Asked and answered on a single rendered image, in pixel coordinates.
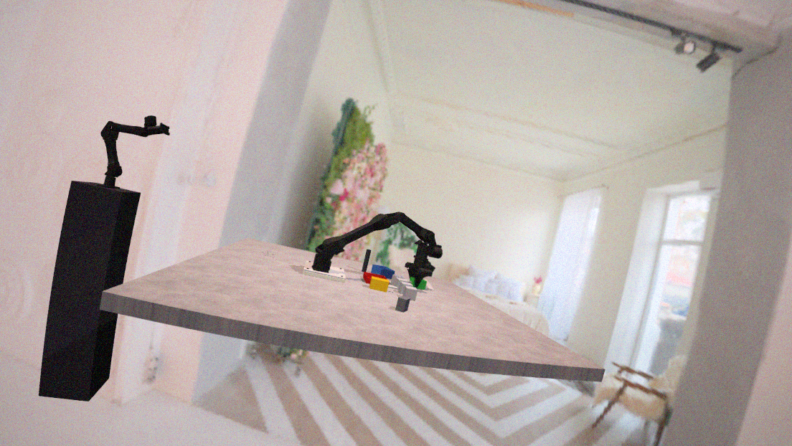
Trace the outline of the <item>yellow block with grey metal pin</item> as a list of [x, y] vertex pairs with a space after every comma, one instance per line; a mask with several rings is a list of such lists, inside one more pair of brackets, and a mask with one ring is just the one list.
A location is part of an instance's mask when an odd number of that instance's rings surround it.
[[371, 281], [370, 281], [370, 284], [369, 284], [369, 288], [370, 289], [383, 290], [384, 292], [387, 292], [387, 287], [396, 288], [397, 289], [397, 287], [389, 285], [389, 280], [384, 280], [384, 279], [380, 279], [380, 278], [377, 278], [377, 277], [372, 277], [371, 278]]

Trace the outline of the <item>red tray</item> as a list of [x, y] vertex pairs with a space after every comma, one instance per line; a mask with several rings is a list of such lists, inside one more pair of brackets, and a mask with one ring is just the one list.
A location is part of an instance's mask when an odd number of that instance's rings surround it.
[[368, 272], [364, 272], [364, 274], [363, 274], [363, 278], [364, 278], [366, 284], [370, 284], [370, 281], [371, 281], [372, 277], [377, 277], [377, 278], [386, 280], [385, 275], [375, 275], [375, 274], [368, 273]]

